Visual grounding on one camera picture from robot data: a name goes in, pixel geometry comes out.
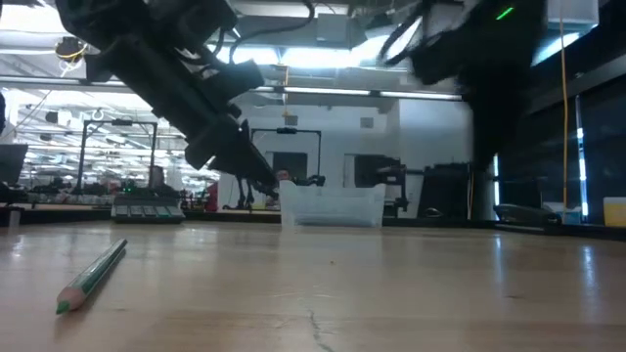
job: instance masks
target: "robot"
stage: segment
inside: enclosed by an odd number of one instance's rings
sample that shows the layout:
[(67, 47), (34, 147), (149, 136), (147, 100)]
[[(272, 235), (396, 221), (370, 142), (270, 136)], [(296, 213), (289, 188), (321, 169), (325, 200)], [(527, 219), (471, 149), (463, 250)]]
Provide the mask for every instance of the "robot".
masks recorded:
[[(436, 2), (419, 2), (380, 57), (413, 22), (427, 19)], [(314, 6), (303, 3), (310, 21)], [(88, 82), (115, 75), (126, 83), (186, 136), (185, 157), (195, 168), (209, 165), (248, 179), (257, 189), (275, 185), (270, 166), (250, 142), (246, 121), (238, 121), (241, 110), (230, 103), (262, 85), (263, 77), (252, 61), (224, 64), (215, 57), (224, 33), (237, 24), (226, 0), (57, 0), (57, 7), (64, 27), (100, 51), (85, 56)], [(506, 11), (510, 14), (501, 18)], [(473, 110), (478, 170), (488, 167), (525, 111), (523, 92), (545, 11), (546, 0), (482, 0), (457, 29), (423, 30), (419, 45), (386, 62), (393, 66), (409, 58), (425, 84), (458, 77)], [(216, 32), (220, 40), (210, 52), (204, 43)]]

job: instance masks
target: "wall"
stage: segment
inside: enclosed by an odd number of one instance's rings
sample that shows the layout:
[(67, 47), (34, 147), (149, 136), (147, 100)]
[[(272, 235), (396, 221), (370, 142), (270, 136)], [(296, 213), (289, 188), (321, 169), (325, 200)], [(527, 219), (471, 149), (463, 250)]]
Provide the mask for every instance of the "wall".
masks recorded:
[[(399, 154), (409, 169), (471, 161), (471, 114), (463, 103), (403, 100), (399, 104)], [(407, 177), (410, 205), (402, 217), (415, 218), (422, 176)]]
[[(243, 107), (250, 128), (284, 127), (282, 118), (284, 108), (265, 107), (256, 109)], [(346, 154), (386, 154), (388, 140), (385, 133), (386, 115), (375, 108), (335, 107), (289, 107), (290, 114), (298, 116), (298, 129), (322, 131), (320, 174), (326, 176), (328, 187), (343, 186), (343, 166)], [(373, 117), (373, 129), (361, 129), (361, 117)], [(318, 139), (315, 134), (277, 135), (276, 133), (257, 132), (253, 143), (264, 156), (272, 152), (307, 153), (308, 175), (317, 173)], [(218, 187), (218, 205), (234, 206), (239, 192), (234, 177), (222, 175)], [(262, 203), (264, 197), (255, 193), (256, 203)]]
[[(251, 128), (284, 126), (283, 108), (245, 108)], [(400, 157), (410, 169), (424, 169), (436, 163), (467, 162), (471, 158), (470, 113), (462, 103), (400, 101), (388, 114), (371, 108), (290, 107), (299, 117), (297, 128), (322, 131), (321, 174), (327, 186), (343, 187), (346, 155), (384, 154)], [(375, 127), (360, 128), (361, 117), (373, 117)], [(308, 174), (317, 172), (317, 136), (281, 136), (257, 132), (254, 144), (263, 155), (271, 152), (308, 154)], [(409, 211), (402, 217), (416, 217), (422, 178), (407, 180)], [(237, 204), (239, 192), (234, 177), (223, 175), (219, 182), (219, 207)], [(257, 203), (263, 197), (254, 195)]]

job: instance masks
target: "wooden table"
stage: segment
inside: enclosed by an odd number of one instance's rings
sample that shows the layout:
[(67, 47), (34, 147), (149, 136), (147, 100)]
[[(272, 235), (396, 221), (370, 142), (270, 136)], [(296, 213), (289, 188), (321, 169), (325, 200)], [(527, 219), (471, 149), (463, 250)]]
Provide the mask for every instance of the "wooden table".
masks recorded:
[[(102, 290), (56, 317), (122, 237)], [(625, 243), (493, 231), (22, 227), (0, 235), (0, 351), (623, 352), (625, 272)]]

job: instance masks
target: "pencil tip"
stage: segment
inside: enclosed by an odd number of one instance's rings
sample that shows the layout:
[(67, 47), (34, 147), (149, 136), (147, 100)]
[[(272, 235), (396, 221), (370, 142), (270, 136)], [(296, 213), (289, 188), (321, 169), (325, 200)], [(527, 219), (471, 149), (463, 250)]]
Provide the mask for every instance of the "pencil tip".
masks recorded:
[(61, 301), (57, 305), (57, 314), (64, 314), (69, 311), (69, 301)]

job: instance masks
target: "yellow object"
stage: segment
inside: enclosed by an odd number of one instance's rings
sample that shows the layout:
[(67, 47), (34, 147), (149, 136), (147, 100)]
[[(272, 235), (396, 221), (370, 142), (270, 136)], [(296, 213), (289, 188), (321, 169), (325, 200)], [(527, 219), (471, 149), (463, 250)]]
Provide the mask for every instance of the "yellow object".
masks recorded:
[(604, 199), (604, 224), (611, 227), (626, 227), (626, 198)]

